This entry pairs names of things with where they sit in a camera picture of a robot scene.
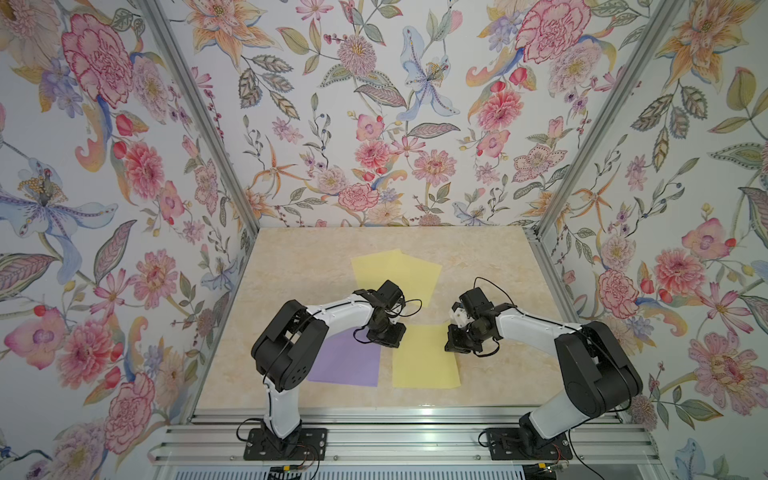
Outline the left aluminium corner post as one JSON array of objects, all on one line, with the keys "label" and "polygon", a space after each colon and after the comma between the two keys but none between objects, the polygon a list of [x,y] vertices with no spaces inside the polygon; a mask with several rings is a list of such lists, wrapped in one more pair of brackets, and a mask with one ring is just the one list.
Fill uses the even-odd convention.
[{"label": "left aluminium corner post", "polygon": [[161,53],[167,58],[171,74],[189,105],[189,112],[198,127],[200,135],[209,148],[214,164],[218,167],[220,178],[229,189],[235,208],[244,227],[253,238],[259,233],[259,223],[244,194],[236,172],[225,149],[224,142],[216,130],[213,119],[208,115],[206,103],[193,78],[189,65],[174,36],[170,21],[165,15],[160,2],[154,0],[138,0],[139,9],[153,34]]}]

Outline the aluminium corner post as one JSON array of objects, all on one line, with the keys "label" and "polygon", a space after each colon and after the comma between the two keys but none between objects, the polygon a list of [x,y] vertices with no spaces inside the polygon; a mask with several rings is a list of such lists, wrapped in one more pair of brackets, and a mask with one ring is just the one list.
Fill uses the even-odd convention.
[{"label": "aluminium corner post", "polygon": [[636,84],[675,19],[680,5],[676,1],[655,1],[656,9],[641,31],[641,35],[626,63],[625,72],[619,76],[617,85],[595,117],[593,126],[586,135],[584,144],[577,154],[556,191],[545,214],[535,227],[526,230],[531,242],[541,242],[546,234],[555,229],[556,218],[568,201],[583,171],[590,162],[603,137],[608,133],[621,108],[630,98]]},{"label": "aluminium corner post", "polygon": [[218,167],[220,178],[229,189],[235,208],[244,227],[253,238],[259,233],[259,223],[244,194],[236,172],[225,149],[224,142],[216,130],[213,119],[208,115],[206,103],[193,78],[189,65],[174,36],[170,21],[165,15],[160,2],[154,0],[138,0],[139,9],[153,34],[161,53],[167,58],[171,74],[189,105],[189,112],[198,127],[200,135],[209,148],[214,164]]}]

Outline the purple paper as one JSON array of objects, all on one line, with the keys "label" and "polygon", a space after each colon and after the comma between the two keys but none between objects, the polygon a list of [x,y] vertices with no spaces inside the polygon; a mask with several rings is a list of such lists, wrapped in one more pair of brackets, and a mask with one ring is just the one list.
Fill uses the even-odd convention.
[{"label": "purple paper", "polygon": [[311,382],[377,387],[381,346],[348,329],[327,337],[309,373]]}]

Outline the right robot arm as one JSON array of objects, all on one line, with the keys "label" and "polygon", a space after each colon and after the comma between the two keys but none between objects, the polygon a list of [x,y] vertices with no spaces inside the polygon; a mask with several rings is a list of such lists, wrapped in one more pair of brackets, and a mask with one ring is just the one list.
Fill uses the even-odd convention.
[{"label": "right robot arm", "polygon": [[592,419],[628,406],[643,382],[617,337],[599,321],[563,324],[533,316],[514,303],[493,304],[481,288],[459,297],[451,307],[445,350],[485,357],[491,340],[523,343],[558,360],[562,391],[518,424],[522,446],[544,448]]}]

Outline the right aluminium corner post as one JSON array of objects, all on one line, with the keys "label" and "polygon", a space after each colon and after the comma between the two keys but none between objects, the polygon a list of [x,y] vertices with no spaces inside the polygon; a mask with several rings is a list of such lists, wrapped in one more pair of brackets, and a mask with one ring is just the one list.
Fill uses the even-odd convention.
[{"label": "right aluminium corner post", "polygon": [[630,98],[636,84],[675,19],[680,5],[676,1],[655,1],[656,9],[641,31],[641,35],[626,63],[625,72],[619,76],[617,85],[595,117],[593,126],[586,135],[584,144],[577,154],[556,191],[545,214],[535,227],[526,230],[531,242],[541,242],[546,234],[555,229],[556,218],[568,201],[583,171],[590,162],[603,137],[608,133],[621,108]]}]

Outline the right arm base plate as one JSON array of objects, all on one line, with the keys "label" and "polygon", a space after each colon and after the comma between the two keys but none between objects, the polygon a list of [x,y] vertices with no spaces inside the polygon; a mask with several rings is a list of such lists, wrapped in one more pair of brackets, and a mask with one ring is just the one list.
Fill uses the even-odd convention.
[{"label": "right arm base plate", "polygon": [[573,452],[564,433],[553,439],[541,439],[523,428],[488,428],[478,435],[478,444],[486,448],[494,461],[572,460]]}]

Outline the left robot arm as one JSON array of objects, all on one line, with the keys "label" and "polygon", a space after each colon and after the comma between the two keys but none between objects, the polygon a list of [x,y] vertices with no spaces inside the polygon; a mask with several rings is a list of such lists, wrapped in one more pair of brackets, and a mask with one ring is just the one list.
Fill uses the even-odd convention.
[{"label": "left robot arm", "polygon": [[396,349],[406,326],[398,320],[407,300],[390,280],[378,289],[358,289],[322,305],[287,301],[251,348],[267,392],[261,420],[270,445],[287,449],[298,444],[302,421],[299,386],[310,374],[325,341],[349,333],[361,345]]}]

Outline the yellow paper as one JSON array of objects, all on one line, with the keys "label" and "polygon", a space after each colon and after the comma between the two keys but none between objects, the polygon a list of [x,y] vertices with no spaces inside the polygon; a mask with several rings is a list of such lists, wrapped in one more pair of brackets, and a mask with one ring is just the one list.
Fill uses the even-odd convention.
[{"label": "yellow paper", "polygon": [[461,386],[455,354],[445,351],[448,324],[412,325],[394,350],[393,387],[454,389]]},{"label": "yellow paper", "polygon": [[397,282],[400,250],[389,250],[351,259],[356,285],[361,289],[378,289],[385,281]]},{"label": "yellow paper", "polygon": [[407,300],[419,299],[424,308],[432,300],[442,266],[403,253],[392,261],[390,280],[397,284]]}]

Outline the aluminium front rail frame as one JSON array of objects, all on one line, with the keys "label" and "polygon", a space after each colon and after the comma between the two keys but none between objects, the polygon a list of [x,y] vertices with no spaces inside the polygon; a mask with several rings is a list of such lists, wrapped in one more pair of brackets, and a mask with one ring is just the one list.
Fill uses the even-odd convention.
[{"label": "aluminium front rail frame", "polygon": [[[298,463],[314,476],[334,467],[454,468],[508,466],[491,457],[485,431],[517,426],[530,406],[310,408],[301,416],[307,428],[323,429],[324,455],[313,462],[301,453]],[[203,409],[189,423],[166,428],[150,449],[150,464],[167,472],[183,467],[277,467],[261,447],[245,438],[257,428],[257,411]],[[666,479],[650,435],[618,414],[603,416],[571,431],[562,443],[574,453],[560,459],[564,474],[579,468],[589,478],[616,479],[621,468],[642,479]]]}]

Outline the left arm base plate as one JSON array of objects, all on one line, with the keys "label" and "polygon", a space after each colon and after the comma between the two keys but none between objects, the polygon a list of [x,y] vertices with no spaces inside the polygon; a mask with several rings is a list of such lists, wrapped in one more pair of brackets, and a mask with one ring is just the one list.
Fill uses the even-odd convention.
[{"label": "left arm base plate", "polygon": [[251,429],[245,443],[245,461],[324,460],[328,446],[325,428],[299,427],[287,439],[279,439],[268,429]]}]

